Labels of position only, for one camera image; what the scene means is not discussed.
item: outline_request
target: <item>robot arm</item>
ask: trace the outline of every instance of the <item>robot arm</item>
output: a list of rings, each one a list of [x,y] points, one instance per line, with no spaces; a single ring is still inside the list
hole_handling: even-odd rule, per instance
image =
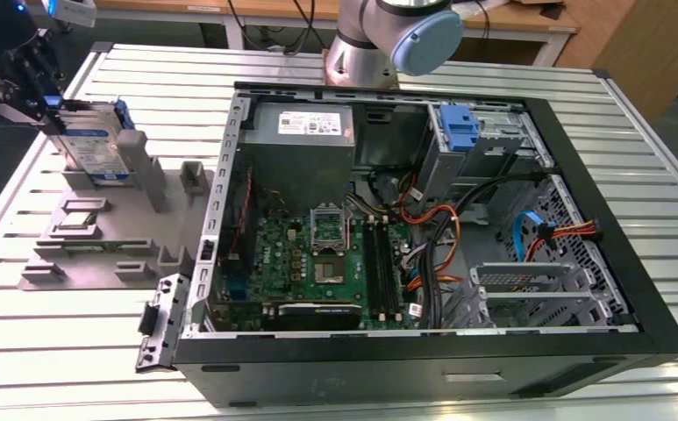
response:
[[[342,0],[326,72],[331,84],[388,88],[396,69],[424,75],[452,55],[463,22],[451,0]]]

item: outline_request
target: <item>wooden table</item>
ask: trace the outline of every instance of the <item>wooden table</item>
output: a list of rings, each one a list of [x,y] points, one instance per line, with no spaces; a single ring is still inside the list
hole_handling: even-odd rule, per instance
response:
[[[307,15],[311,0],[298,0]],[[28,0],[40,5],[40,0]],[[227,0],[95,0],[99,18],[161,20],[220,24],[225,27],[227,44],[244,49],[243,35],[233,19]],[[315,20],[319,29],[336,29],[339,0],[316,0]],[[233,11],[243,25],[304,27],[304,20],[291,0],[232,0]],[[539,6],[508,3],[490,12],[490,39],[540,42],[542,48],[534,66],[554,65],[571,33],[579,26],[566,12],[558,20],[539,14]],[[482,38],[484,16],[479,14],[463,21],[466,38]]]

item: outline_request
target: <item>red cable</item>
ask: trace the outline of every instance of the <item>red cable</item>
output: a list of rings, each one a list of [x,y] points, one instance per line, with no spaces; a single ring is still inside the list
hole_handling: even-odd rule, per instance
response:
[[[247,194],[244,195],[243,211],[240,212],[240,219],[236,222],[236,231],[233,232],[233,240],[232,240],[232,245],[229,246],[229,253],[227,253],[227,258],[228,258],[228,255],[232,254],[233,248],[236,247],[236,240],[240,238],[240,228],[244,224],[244,217],[247,215],[247,207],[249,206],[249,193],[251,193],[252,189],[253,189],[253,169],[249,168],[247,170]]]

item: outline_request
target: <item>side panel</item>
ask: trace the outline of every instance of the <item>side panel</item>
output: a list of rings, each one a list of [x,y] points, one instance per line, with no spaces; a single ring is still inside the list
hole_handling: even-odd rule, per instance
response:
[[[563,395],[626,369],[632,362],[623,357],[602,360],[570,356],[183,364],[177,369],[208,402],[223,407]]]

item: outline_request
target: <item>blue drive latch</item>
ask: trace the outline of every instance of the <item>blue drive latch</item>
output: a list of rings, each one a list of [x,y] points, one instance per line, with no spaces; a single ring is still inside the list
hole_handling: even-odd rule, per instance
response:
[[[440,126],[454,152],[468,152],[479,139],[479,121],[464,105],[440,105]]]

